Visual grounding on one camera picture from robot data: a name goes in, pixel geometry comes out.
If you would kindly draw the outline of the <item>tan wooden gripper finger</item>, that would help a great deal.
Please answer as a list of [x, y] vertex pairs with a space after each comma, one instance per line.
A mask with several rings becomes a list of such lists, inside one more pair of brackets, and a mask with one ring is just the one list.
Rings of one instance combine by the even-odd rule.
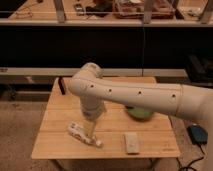
[[96, 127], [95, 121], [86, 121], [85, 122], [85, 134], [87, 137], [91, 138], [93, 136], [95, 127]]

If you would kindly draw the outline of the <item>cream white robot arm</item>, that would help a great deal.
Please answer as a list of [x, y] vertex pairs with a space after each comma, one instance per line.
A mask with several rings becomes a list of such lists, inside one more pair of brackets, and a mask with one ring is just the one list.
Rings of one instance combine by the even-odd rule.
[[109, 81], [102, 78], [102, 69], [97, 64], [86, 63], [72, 76], [69, 90], [80, 98], [82, 113], [91, 121], [103, 113], [104, 101], [111, 101], [199, 124], [208, 133], [202, 171], [213, 171], [213, 89], [184, 84]]

